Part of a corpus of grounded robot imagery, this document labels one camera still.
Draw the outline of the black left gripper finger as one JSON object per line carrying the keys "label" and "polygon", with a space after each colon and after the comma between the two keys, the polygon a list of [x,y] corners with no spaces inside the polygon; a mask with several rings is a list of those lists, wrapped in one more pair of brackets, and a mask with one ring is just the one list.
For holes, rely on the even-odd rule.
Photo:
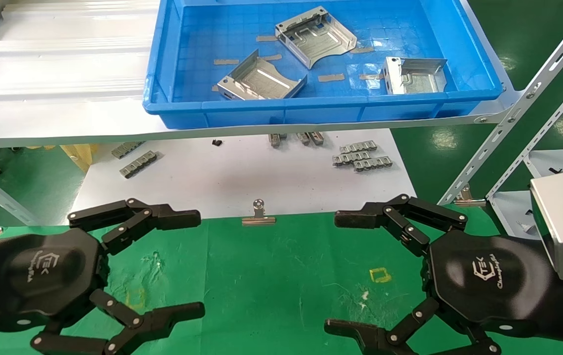
{"label": "black left gripper finger", "polygon": [[128,199],[99,205],[68,215],[70,227],[85,232],[106,227],[113,229],[102,236],[102,247],[118,254],[154,229],[173,231],[201,224],[200,211],[174,211],[169,204],[148,205]]}

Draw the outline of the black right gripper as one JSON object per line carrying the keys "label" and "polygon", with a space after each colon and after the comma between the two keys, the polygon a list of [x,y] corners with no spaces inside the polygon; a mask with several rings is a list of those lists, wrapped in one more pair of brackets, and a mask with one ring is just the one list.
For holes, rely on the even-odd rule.
{"label": "black right gripper", "polygon": [[[412,222],[448,232],[430,238]],[[354,339],[363,355],[416,355],[407,341],[438,312],[471,344],[438,355],[500,355],[484,330],[528,337],[538,330],[539,311],[556,281],[540,241],[509,236],[473,236],[468,218],[441,205],[401,194],[389,202],[366,202],[358,211],[335,212],[338,228],[384,228],[414,256],[426,255],[428,297],[392,330],[327,319],[326,333]]]}

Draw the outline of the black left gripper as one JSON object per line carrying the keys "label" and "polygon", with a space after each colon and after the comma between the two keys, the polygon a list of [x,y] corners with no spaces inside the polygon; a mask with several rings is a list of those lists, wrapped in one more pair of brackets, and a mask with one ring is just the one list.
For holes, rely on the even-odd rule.
{"label": "black left gripper", "polygon": [[[102,290],[108,273],[101,243],[80,229],[1,238],[0,332],[52,321],[32,339],[32,348],[43,355],[131,355],[146,342],[169,337],[177,323],[205,315],[202,302],[139,315]],[[123,326],[120,333],[110,340],[60,333],[95,306]]]}

